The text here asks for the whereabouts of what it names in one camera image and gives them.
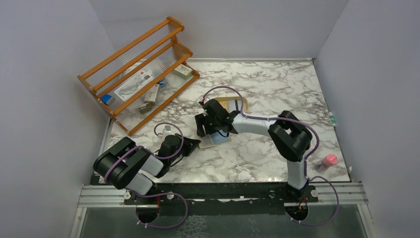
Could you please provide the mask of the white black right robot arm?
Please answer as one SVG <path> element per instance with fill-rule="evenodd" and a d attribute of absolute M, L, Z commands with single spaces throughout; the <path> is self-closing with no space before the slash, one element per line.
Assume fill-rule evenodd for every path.
<path fill-rule="evenodd" d="M 306 160 L 310 151 L 314 132 L 299 121 L 290 111 L 272 117 L 252 116 L 242 110 L 228 111 L 219 101 L 210 99 L 201 103 L 203 112 L 195 116 L 197 135 L 204 137 L 215 133 L 223 135 L 251 133 L 272 139 L 280 155 L 287 161 L 288 186 L 286 196 L 293 202 L 306 194 Z"/>

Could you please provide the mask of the orange wooden rack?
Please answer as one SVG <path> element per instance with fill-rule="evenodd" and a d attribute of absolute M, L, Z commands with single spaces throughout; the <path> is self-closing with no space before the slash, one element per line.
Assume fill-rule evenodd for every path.
<path fill-rule="evenodd" d="M 187 64 L 193 52 L 177 37 L 184 29 L 179 20 L 168 16 L 87 72 L 78 75 L 77 78 L 95 101 L 127 134 L 134 134 L 200 77 Z M 172 73 L 180 64 L 193 70 L 188 79 Z M 154 80 L 127 101 L 122 101 L 114 94 L 114 90 L 140 70 L 151 70 Z M 164 77 L 166 86 L 160 87 L 158 82 Z M 105 94 L 113 96 L 109 105 L 100 100 Z M 149 102 L 155 104 L 153 109 L 140 114 L 139 106 Z"/>

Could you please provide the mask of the gold credit card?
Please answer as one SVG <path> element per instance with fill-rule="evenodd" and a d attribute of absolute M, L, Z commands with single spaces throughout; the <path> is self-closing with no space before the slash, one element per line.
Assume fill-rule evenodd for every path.
<path fill-rule="evenodd" d="M 227 111 L 229 111 L 229 102 L 227 99 L 225 98 L 218 98 L 217 101 L 220 103 L 220 105 L 226 109 Z"/>

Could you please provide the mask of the white card with dark stripe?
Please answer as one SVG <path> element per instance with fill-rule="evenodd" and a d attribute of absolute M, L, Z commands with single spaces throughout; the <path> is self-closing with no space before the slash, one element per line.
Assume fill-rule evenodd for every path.
<path fill-rule="evenodd" d="M 229 111 L 240 111 L 242 106 L 242 101 L 240 100 L 229 100 Z"/>

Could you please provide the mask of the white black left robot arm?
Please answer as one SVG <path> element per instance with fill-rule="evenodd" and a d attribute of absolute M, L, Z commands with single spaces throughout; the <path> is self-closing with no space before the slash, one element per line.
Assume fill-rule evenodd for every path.
<path fill-rule="evenodd" d="M 104 178 L 104 182 L 117 189 L 131 190 L 141 202 L 148 204 L 156 196 L 155 182 L 144 173 L 161 178 L 184 157 L 190 156 L 200 143 L 198 139 L 177 133 L 166 136 L 154 153 L 124 137 L 97 157 L 93 170 Z"/>

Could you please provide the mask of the tan leather card holder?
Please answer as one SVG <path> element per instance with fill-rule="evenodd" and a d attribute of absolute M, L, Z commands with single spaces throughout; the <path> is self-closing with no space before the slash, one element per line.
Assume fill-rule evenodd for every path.
<path fill-rule="evenodd" d="M 222 130 L 219 130 L 213 134 L 207 134 L 204 137 L 196 135 L 196 138 L 201 141 L 199 143 L 200 149 L 211 148 L 231 141 L 231 138 L 229 137 L 228 133 Z"/>

